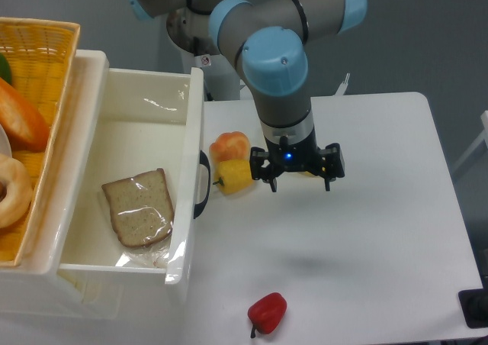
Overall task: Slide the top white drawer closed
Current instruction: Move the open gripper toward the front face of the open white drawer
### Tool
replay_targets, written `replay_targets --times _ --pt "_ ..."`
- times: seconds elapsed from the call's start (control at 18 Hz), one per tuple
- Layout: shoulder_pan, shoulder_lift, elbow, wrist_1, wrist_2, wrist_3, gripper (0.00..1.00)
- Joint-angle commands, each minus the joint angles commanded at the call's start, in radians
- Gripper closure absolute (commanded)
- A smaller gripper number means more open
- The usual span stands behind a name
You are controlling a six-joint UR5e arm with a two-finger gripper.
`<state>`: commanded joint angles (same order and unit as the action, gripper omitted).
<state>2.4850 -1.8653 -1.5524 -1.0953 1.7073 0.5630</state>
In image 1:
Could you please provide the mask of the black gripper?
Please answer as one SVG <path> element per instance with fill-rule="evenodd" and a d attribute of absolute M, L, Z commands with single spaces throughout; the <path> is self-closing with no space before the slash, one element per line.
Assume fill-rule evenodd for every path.
<path fill-rule="evenodd" d="M 332 182 L 345 177 L 340 144 L 318 148 L 312 121 L 281 128 L 262 123 L 262 130 L 268 151 L 251 147 L 249 165 L 252 179 L 269 184 L 272 192 L 277 191 L 277 177 L 284 172 L 307 171 L 321 177 L 327 192 Z"/>

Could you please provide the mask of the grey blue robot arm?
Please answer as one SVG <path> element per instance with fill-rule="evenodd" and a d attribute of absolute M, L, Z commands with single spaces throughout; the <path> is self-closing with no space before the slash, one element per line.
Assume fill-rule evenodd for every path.
<path fill-rule="evenodd" d="M 308 172 L 326 185 L 345 175 L 337 143 L 316 142 L 305 45 L 359 25 L 368 0 L 129 0 L 142 18 L 187 9 L 208 20 L 214 46 L 248 86 L 265 148 L 253 147 L 254 180 L 275 187 L 283 173 Z"/>

